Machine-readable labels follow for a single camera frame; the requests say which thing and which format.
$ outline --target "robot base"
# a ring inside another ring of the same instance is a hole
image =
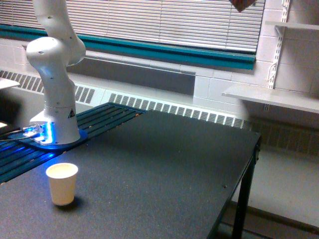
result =
[[[32,139],[20,139],[18,141],[23,143],[23,144],[26,144],[30,147],[33,147],[33,148],[36,148],[39,150],[43,150],[43,151],[49,151],[49,152],[68,151],[68,150],[75,148],[76,146],[84,143],[88,139],[88,134],[84,130],[79,129],[79,133],[80,133],[80,138],[77,141],[75,141],[73,143],[68,143],[68,144],[41,145]],[[9,138],[11,138],[11,139],[21,138],[21,137],[24,137],[24,135],[22,133],[16,133],[16,134],[9,136]]]

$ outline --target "cinder block wall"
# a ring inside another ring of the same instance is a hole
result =
[[[274,106],[271,106],[269,112],[264,112],[262,104],[221,95],[228,87],[236,84],[267,87],[267,75],[274,59],[277,34],[273,26],[264,23],[266,20],[280,21],[282,12],[280,0],[266,0],[257,61],[253,71],[195,67],[152,60],[148,60],[149,64],[153,68],[164,70],[170,70],[173,65],[179,69],[177,73],[194,72],[195,105],[246,117],[260,117],[319,128],[316,114]],[[319,24],[319,1],[292,0],[288,19],[289,22]],[[0,68],[36,73],[25,57],[22,44],[26,43],[0,38]],[[275,87],[319,96],[319,31],[287,29]]]

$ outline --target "cup rim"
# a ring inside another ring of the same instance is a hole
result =
[[[54,168],[54,167],[58,167],[58,166],[61,166],[61,165],[69,165],[71,167],[73,167],[73,172],[68,174],[67,176],[65,177],[54,177],[53,175],[50,175],[49,171]],[[79,171],[79,168],[73,164],[73,163],[55,163],[53,165],[51,165],[50,167],[48,167],[45,171],[45,174],[49,177],[49,178],[53,178],[53,179],[64,179],[64,178],[69,178],[69,177],[72,177],[74,176],[75,174],[77,174],[77,172]]]

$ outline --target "table leg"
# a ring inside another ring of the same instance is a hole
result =
[[[233,239],[240,239],[244,229],[244,222],[246,216],[246,210],[248,206],[249,193],[251,188],[251,183],[253,180],[254,169],[256,164],[256,153],[254,153],[254,158],[251,160],[240,185],[236,216],[233,228]]]

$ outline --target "white shelf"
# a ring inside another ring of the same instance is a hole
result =
[[[319,114],[319,98],[291,91],[273,90],[250,85],[233,85],[222,95]]]
[[[288,27],[288,28],[295,28],[295,29],[319,30],[319,25],[289,23],[289,22],[280,22],[280,21],[266,21],[265,24],[266,25],[273,25],[273,26],[283,26],[283,27]]]
[[[0,90],[20,85],[16,81],[8,80],[0,77]]]

